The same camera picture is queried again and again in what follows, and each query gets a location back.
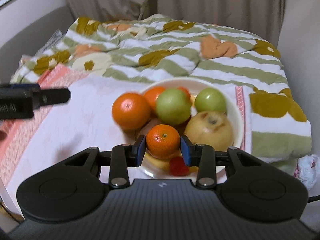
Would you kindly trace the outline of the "cherry tomato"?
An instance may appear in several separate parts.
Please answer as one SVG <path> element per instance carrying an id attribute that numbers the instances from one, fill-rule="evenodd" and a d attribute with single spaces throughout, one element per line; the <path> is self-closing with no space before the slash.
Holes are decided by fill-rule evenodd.
<path id="1" fill-rule="evenodd" d="M 181 156 L 173 157 L 169 161 L 169 172 L 173 176 L 186 176 L 189 174 L 189 167 L 185 165 Z"/>

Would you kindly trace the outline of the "white plastic bag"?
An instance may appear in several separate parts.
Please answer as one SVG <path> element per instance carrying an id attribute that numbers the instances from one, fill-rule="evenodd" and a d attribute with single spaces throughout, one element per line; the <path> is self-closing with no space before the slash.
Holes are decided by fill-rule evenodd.
<path id="1" fill-rule="evenodd" d="M 319 179 L 319 156 L 312 154 L 298 158 L 295 178 L 310 190 Z"/>

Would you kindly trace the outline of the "pink floral tablecloth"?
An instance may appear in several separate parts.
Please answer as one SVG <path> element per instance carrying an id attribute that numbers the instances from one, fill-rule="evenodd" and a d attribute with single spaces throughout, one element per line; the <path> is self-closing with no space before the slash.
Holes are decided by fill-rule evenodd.
<path id="1" fill-rule="evenodd" d="M 7 208 L 20 214 L 16 191 L 22 181 L 81 150 L 132 143 L 114 123 L 111 107 L 125 92 L 139 92 L 151 84 L 121 81 L 71 70 L 58 65 L 39 81 L 41 88 L 67 86 L 67 104 L 44 107 L 33 119 L 1 125 L 1 197 Z"/>

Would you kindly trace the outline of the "brown kiwi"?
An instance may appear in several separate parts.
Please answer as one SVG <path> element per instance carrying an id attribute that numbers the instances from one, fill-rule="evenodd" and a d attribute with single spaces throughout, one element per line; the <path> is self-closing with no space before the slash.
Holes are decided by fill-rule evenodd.
<path id="1" fill-rule="evenodd" d="M 139 131 L 135 132 L 135 138 L 137 139 L 140 135 L 147 135 L 147 133 L 156 125 L 161 124 L 157 118 L 151 119 L 147 124 L 145 124 Z"/>

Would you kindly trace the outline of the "large orange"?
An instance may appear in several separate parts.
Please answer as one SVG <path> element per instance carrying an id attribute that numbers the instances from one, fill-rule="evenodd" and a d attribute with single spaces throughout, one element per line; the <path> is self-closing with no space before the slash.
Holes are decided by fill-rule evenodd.
<path id="1" fill-rule="evenodd" d="M 152 115 L 156 115 L 156 100 L 158 96 L 163 93 L 166 90 L 166 88 L 162 86 L 155 86 L 150 89 L 148 89 L 144 94 L 144 98 L 147 100 L 150 108 L 151 108 L 151 113 Z"/>
<path id="2" fill-rule="evenodd" d="M 137 93 L 121 94 L 112 105 L 112 118 L 124 131 L 134 131 L 144 126 L 151 116 L 148 101 Z"/>

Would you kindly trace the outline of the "beige curtain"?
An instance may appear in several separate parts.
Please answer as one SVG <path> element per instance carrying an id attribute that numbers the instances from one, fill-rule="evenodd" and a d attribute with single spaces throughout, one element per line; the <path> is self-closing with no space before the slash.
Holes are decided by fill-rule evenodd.
<path id="1" fill-rule="evenodd" d="M 257 34 L 278 44 L 285 0 L 66 0 L 76 17 L 100 21 L 141 20 L 163 14 L 176 20 L 213 23 Z"/>

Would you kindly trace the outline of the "green apple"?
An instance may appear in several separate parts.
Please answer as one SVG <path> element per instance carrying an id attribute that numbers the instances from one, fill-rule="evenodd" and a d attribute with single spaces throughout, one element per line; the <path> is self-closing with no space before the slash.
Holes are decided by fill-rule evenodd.
<path id="1" fill-rule="evenodd" d="M 225 114 L 227 109 L 224 95 L 215 88 L 201 90 L 195 98 L 194 105 L 198 112 L 214 111 Z"/>
<path id="2" fill-rule="evenodd" d="M 159 119 L 166 124 L 176 126 L 191 116 L 191 101 L 182 90 L 169 88 L 158 96 L 155 109 Z"/>

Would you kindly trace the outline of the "grey sofa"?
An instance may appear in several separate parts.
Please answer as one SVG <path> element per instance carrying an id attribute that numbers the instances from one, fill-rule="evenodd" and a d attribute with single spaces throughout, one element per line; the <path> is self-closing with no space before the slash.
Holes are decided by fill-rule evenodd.
<path id="1" fill-rule="evenodd" d="M 36 20 L 2 45 L 1 82 L 10 81 L 23 55 L 35 55 L 56 31 L 66 33 L 73 22 L 74 17 L 69 8 L 60 7 Z"/>

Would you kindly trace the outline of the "yellow red apple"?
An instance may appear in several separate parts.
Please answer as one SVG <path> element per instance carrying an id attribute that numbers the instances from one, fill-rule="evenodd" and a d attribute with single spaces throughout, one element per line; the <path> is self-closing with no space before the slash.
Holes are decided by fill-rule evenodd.
<path id="1" fill-rule="evenodd" d="M 229 119 L 215 111 L 197 113 L 187 123 L 184 134 L 193 144 L 206 144 L 216 151 L 226 151 L 234 142 Z"/>

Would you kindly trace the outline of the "small mandarin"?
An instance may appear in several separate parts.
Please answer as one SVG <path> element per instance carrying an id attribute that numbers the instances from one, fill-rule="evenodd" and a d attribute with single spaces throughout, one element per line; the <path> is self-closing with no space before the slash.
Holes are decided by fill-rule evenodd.
<path id="1" fill-rule="evenodd" d="M 148 152 L 157 159 L 170 159 L 180 151 L 180 135 L 169 125 L 156 125 L 146 134 Z"/>
<path id="2" fill-rule="evenodd" d="M 189 93 L 189 90 L 184 88 L 184 87 L 177 87 L 178 90 L 181 90 L 185 96 L 187 97 L 188 100 L 190 100 L 190 93 Z"/>

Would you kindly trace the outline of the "green striped floral blanket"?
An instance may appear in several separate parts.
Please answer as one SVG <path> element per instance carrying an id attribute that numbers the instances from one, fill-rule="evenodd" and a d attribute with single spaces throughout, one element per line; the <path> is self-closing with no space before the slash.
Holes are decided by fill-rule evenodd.
<path id="1" fill-rule="evenodd" d="M 154 83 L 194 77 L 245 90 L 252 153 L 263 158 L 311 152 L 311 124 L 291 89 L 280 52 L 244 30 L 153 15 L 141 21 L 78 18 L 64 38 L 24 63 L 13 82 L 31 83 L 57 64 L 104 77 Z"/>

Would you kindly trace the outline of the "cream bowl yellow cartoon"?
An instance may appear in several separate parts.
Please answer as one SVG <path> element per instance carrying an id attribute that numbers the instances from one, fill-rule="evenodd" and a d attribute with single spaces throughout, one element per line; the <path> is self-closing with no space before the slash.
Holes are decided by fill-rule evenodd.
<path id="1" fill-rule="evenodd" d="M 226 99 L 227 106 L 227 118 L 232 124 L 234 142 L 233 146 L 240 149 L 245 149 L 247 143 L 245 128 L 246 128 L 246 106 L 245 106 L 245 90 L 241 86 L 227 85 L 223 87 L 222 85 L 215 85 L 208 81 L 191 78 L 191 77 L 176 77 L 172 79 L 162 80 L 156 83 L 149 85 L 144 88 L 141 93 L 145 93 L 147 90 L 152 89 L 153 87 L 162 86 L 164 88 L 175 88 L 175 87 L 185 87 L 189 90 L 191 95 L 197 95 L 201 90 L 212 87 L 219 90 Z M 175 179 L 175 176 L 172 176 L 168 172 L 169 165 L 166 167 L 159 167 L 158 165 L 153 165 L 152 157 L 146 153 L 144 160 L 142 162 L 139 171 L 146 175 L 147 178 L 152 179 Z"/>

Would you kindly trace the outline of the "grey patterned pillow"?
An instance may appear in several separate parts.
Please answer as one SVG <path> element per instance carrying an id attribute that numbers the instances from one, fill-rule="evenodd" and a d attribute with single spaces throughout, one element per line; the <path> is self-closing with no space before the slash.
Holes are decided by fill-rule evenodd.
<path id="1" fill-rule="evenodd" d="M 43 47 L 41 47 L 35 54 L 35 56 L 39 56 L 43 54 L 44 51 L 51 48 L 52 46 L 55 46 L 57 43 L 60 42 L 60 40 L 64 37 L 64 34 L 61 30 L 57 29 L 53 35 L 49 38 L 49 40 L 44 44 Z"/>

